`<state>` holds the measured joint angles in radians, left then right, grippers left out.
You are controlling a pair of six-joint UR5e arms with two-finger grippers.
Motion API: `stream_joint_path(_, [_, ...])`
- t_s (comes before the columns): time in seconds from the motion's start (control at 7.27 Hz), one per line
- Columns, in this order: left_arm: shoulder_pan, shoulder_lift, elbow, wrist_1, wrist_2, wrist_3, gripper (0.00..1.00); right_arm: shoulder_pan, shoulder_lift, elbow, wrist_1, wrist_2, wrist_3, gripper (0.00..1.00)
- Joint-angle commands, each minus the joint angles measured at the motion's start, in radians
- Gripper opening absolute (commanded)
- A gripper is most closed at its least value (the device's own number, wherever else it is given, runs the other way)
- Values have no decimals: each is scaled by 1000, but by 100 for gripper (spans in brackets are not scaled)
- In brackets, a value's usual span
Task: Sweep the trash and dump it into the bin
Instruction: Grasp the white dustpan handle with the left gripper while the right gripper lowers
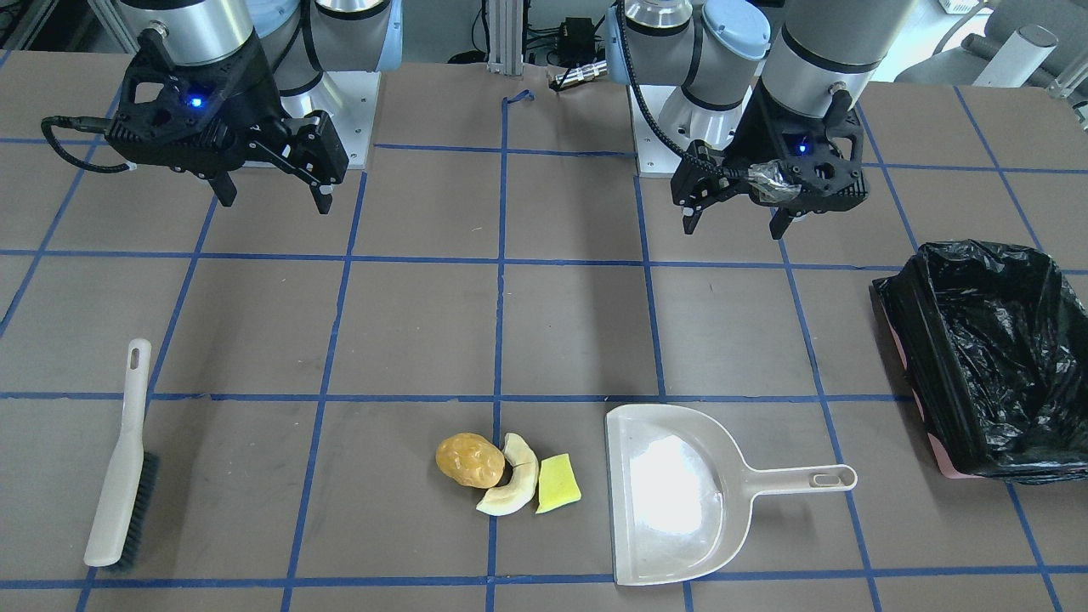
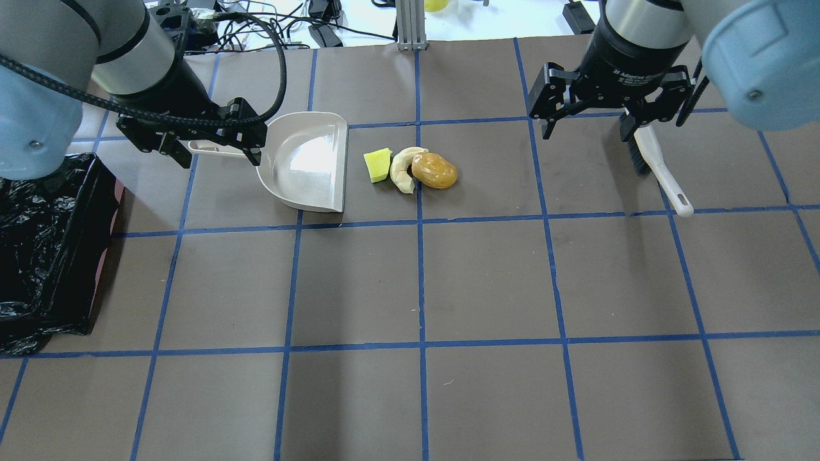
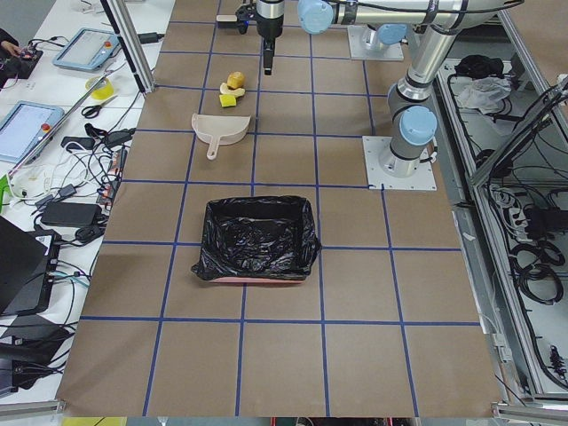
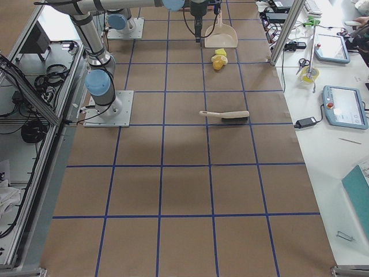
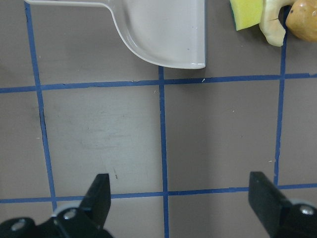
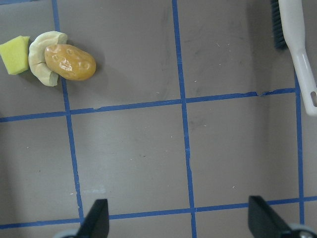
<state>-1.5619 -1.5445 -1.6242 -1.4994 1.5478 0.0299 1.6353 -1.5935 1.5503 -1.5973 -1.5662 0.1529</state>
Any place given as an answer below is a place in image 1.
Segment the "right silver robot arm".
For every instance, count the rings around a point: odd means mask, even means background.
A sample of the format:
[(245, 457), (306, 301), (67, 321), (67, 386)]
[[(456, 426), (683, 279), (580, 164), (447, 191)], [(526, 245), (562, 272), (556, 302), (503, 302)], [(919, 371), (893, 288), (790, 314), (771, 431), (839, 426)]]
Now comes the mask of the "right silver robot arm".
[(129, 167), (189, 173), (228, 207), (232, 172), (264, 163), (307, 185), (326, 215), (349, 170), (334, 72), (403, 61), (400, 1), (121, 1), (137, 47), (104, 136)]

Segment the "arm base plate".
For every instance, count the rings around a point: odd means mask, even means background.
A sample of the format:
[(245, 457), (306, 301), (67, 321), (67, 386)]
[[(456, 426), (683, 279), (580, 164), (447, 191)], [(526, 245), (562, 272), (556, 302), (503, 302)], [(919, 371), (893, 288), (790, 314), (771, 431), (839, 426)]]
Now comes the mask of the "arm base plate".
[[(681, 150), (687, 150), (693, 139), (710, 145), (712, 150), (726, 150), (734, 140), (740, 120), (751, 99), (751, 87), (738, 107), (726, 111), (707, 110), (693, 105), (679, 87), (642, 85), (643, 100), (658, 128)], [(658, 139), (648, 121), (638, 107), (633, 89), (631, 97), (631, 125), (636, 143), (636, 166), (640, 178), (672, 178), (679, 156)]]
[(364, 170), (378, 111), (378, 89), (383, 75), (378, 72), (326, 72), (310, 89), (280, 97), (290, 117), (323, 110), (348, 156), (351, 170)]

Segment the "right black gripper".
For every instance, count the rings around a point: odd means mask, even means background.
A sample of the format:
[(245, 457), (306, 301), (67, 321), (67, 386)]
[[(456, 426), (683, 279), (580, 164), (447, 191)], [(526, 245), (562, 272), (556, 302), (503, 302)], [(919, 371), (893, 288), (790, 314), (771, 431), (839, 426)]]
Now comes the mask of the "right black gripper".
[(301, 179), (321, 215), (349, 170), (327, 112), (287, 117), (256, 32), (207, 65), (176, 65), (159, 30), (140, 32), (106, 143), (135, 164), (203, 175), (223, 207), (238, 194), (228, 171), (247, 160)]

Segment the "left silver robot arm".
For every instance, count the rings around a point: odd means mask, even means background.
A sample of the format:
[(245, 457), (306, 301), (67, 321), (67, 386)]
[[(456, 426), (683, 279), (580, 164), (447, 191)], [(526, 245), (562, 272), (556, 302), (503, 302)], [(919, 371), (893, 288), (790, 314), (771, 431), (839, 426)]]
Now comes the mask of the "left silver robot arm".
[(746, 196), (772, 209), (778, 240), (809, 213), (868, 198), (860, 94), (910, 1), (618, 1), (607, 12), (609, 74), (677, 156), (673, 205), (692, 234), (712, 205)]

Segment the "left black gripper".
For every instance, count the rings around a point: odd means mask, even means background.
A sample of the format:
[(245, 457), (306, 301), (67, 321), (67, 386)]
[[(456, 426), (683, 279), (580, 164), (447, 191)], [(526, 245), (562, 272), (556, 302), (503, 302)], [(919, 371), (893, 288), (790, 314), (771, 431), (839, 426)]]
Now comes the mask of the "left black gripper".
[[(789, 209), (774, 209), (769, 222), (772, 240), (781, 240), (794, 221), (808, 213), (848, 212), (868, 198), (862, 154), (864, 131), (854, 97), (840, 82), (824, 87), (829, 109), (804, 117), (774, 100), (758, 82), (734, 139), (726, 154), (732, 164), (776, 163), (786, 184), (800, 193), (786, 201)], [(705, 209), (739, 194), (739, 180), (724, 150), (706, 142), (688, 144), (685, 156), (670, 178), (673, 205), (683, 215), (683, 232), (695, 232)]]

